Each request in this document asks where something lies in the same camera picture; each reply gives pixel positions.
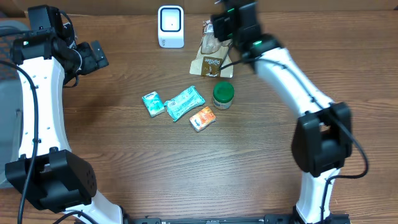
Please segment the brown bread bag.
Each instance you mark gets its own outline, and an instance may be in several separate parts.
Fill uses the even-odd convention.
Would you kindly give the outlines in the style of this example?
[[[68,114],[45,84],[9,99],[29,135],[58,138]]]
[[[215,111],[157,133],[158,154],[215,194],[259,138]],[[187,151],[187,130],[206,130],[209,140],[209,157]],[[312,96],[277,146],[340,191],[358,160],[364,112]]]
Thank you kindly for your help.
[[[233,66],[221,70],[222,66],[231,63],[230,50],[231,41],[220,42],[215,37],[212,22],[207,20],[203,23],[203,37],[200,48],[195,60],[191,62],[189,73],[203,77],[232,78]]]

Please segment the green lid jar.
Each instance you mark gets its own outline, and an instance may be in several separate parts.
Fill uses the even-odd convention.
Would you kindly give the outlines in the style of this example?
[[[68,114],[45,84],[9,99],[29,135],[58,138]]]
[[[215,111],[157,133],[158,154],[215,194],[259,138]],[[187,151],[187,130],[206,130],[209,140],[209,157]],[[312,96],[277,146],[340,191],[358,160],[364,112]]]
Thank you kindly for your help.
[[[219,110],[227,110],[233,102],[234,87],[229,82],[218,82],[213,89],[213,104]]]

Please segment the teal tissue pack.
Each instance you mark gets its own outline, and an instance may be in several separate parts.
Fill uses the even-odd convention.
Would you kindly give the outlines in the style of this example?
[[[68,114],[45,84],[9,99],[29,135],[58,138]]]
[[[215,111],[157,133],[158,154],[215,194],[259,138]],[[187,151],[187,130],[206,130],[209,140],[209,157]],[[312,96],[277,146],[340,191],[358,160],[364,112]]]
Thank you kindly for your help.
[[[161,114],[165,111],[165,106],[156,91],[146,94],[142,97],[143,103],[146,106],[151,118]]]

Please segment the teal wet wipes pack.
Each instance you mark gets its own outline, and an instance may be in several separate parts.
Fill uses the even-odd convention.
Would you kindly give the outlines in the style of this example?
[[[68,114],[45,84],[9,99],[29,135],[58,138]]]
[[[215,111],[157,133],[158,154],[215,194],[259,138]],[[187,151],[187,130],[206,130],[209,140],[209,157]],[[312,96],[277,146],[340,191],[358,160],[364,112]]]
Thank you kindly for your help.
[[[204,103],[205,99],[199,94],[195,86],[190,86],[174,98],[167,100],[164,106],[173,122],[177,122],[184,114]]]

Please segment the orange tissue pack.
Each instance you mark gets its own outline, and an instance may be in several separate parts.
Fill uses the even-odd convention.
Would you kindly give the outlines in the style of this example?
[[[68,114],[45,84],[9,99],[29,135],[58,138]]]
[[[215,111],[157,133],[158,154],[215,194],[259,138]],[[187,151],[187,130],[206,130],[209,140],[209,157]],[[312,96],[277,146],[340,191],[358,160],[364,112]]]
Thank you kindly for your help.
[[[190,123],[195,131],[200,132],[216,121],[216,116],[209,106],[206,106],[190,118]]]

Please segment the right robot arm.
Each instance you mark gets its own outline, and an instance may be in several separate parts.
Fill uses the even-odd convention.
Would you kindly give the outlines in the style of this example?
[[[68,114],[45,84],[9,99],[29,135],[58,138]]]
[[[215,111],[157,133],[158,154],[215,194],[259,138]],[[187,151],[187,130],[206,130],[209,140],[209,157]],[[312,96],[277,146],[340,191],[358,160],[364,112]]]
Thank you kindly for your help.
[[[352,153],[344,134],[351,112],[335,103],[299,69],[289,51],[273,35],[261,30],[255,1],[222,2],[224,11],[211,16],[215,37],[230,40],[240,62],[273,87],[297,120],[291,150],[302,171],[300,197],[290,216],[266,215],[266,223],[349,223],[348,215],[334,215],[329,205],[336,176]]]

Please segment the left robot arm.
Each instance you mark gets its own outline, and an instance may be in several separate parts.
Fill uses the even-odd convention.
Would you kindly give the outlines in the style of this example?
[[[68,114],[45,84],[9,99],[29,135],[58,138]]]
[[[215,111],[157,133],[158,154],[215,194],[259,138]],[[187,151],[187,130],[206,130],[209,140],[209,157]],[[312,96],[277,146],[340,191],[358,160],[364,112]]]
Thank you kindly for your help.
[[[41,5],[28,10],[30,30],[14,40],[8,67],[22,85],[22,139],[18,158],[5,165],[21,203],[74,216],[83,223],[129,223],[124,209],[97,188],[91,164],[75,155],[63,117],[64,87],[108,66],[98,41],[76,42],[66,12]]]

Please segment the white barcode scanner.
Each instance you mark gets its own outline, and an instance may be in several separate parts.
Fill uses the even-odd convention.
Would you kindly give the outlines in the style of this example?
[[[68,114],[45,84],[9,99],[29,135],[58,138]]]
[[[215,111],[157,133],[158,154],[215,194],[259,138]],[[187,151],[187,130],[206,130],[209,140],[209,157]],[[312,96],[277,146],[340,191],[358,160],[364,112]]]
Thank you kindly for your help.
[[[184,47],[184,11],[180,6],[165,5],[158,10],[159,45],[166,49]]]

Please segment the grey plastic mesh basket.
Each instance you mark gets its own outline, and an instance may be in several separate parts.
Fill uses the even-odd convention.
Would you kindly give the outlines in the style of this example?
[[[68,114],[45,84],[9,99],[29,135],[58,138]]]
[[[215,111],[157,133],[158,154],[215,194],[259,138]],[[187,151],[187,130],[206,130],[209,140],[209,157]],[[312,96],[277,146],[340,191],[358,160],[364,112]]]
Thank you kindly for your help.
[[[1,21],[1,60],[10,62],[9,55],[18,32],[29,28],[19,21]],[[18,160],[22,132],[22,87],[17,70],[1,65],[1,188],[12,185],[5,175],[5,164]]]

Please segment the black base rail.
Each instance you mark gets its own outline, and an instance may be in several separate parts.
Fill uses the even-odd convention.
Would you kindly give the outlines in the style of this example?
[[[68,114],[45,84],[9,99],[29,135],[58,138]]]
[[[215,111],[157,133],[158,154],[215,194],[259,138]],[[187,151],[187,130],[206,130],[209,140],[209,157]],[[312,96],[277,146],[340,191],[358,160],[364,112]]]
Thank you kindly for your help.
[[[265,215],[263,217],[229,217],[229,218],[134,218],[133,224],[290,224],[290,215]]]

